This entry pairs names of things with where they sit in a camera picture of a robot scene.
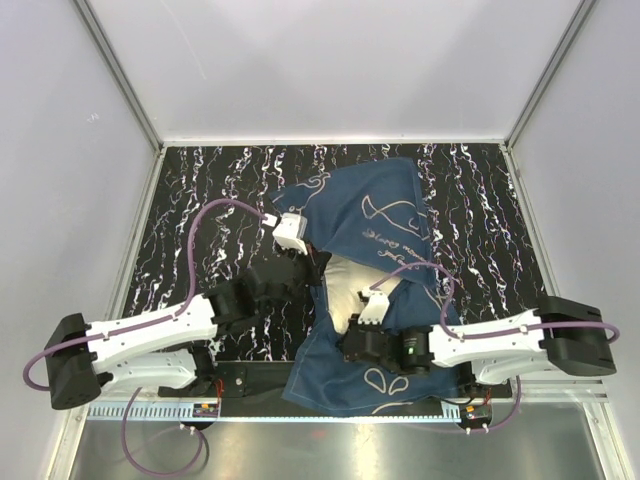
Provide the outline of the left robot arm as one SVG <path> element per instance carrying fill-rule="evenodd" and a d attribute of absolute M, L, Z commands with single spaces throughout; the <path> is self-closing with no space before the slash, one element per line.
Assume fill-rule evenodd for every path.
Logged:
<path fill-rule="evenodd" d="M 203 396 L 215 386 L 209 351 L 196 342 L 243 333 L 278 305 L 296 302 L 321 284 L 328 252 L 283 253 L 218 283 L 182 305 L 133 317 L 87 322 L 65 316 L 45 345 L 50 404 L 69 410 L 117 386 L 157 387 Z"/>

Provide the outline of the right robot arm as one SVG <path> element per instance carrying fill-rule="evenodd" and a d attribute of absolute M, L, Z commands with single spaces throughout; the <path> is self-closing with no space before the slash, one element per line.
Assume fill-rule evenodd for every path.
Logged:
<path fill-rule="evenodd" d="M 466 396 L 512 377 L 557 369 L 574 377 L 616 372 L 610 345 L 619 330 L 598 308 L 543 296 L 535 308 L 489 322 L 409 327 L 397 333 L 382 319 L 354 316 L 338 346 L 348 362 L 380 366 L 400 375 L 457 368 L 454 384 Z"/>

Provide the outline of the blue embroidered pillowcase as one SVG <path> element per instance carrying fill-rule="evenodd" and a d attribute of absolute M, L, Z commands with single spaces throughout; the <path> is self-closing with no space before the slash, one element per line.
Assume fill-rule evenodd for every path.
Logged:
<path fill-rule="evenodd" d="M 386 273 L 378 282 L 390 301 L 383 328 L 391 333 L 438 323 L 431 234 L 416 164 L 409 158 L 365 162 L 323 172 L 295 185 L 272 191 L 269 198 L 281 213 L 307 219 L 304 238 L 320 251 Z M 447 394 L 457 387 L 454 369 L 428 375 L 400 375 L 380 366 L 347 362 L 328 311 L 325 277 L 310 290 L 313 327 L 298 348 L 285 387 L 289 398 L 301 398 L 331 410 L 368 406 L 364 375 L 376 368 L 388 383 L 409 380 L 407 400 Z"/>

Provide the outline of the cream pillow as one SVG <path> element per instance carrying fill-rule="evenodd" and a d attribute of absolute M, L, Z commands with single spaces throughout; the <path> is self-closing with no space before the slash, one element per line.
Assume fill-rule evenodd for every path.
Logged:
<path fill-rule="evenodd" d="M 364 304 L 358 295 L 380 281 L 385 272 L 355 263 L 338 255 L 332 255 L 325 271 L 328 311 L 334 330 L 344 335 L 353 314 L 360 314 Z"/>

